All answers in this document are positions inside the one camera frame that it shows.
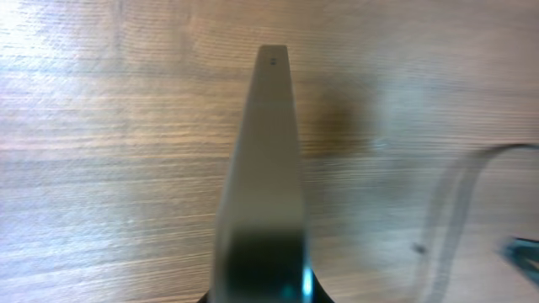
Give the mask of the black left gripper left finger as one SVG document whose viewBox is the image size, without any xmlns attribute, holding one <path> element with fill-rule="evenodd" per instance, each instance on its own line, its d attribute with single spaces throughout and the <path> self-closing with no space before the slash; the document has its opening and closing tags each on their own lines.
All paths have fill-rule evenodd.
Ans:
<svg viewBox="0 0 539 303">
<path fill-rule="evenodd" d="M 210 293 L 206 292 L 196 303 L 210 303 Z"/>
</svg>

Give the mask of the Galaxy smartphone blue screen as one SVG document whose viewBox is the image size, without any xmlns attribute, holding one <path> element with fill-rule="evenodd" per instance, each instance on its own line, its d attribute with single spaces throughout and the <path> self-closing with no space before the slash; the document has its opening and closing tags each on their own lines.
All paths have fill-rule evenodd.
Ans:
<svg viewBox="0 0 539 303">
<path fill-rule="evenodd" d="M 314 278 L 289 56 L 263 45 L 216 216 L 211 302 L 310 302 Z"/>
</svg>

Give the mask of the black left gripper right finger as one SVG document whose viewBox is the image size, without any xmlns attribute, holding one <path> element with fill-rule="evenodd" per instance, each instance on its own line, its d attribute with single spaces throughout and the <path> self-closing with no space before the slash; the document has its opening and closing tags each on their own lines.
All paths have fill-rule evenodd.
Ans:
<svg viewBox="0 0 539 303">
<path fill-rule="evenodd" d="M 321 286 L 317 276 L 312 275 L 312 303 L 334 303 L 334 300 Z"/>
</svg>

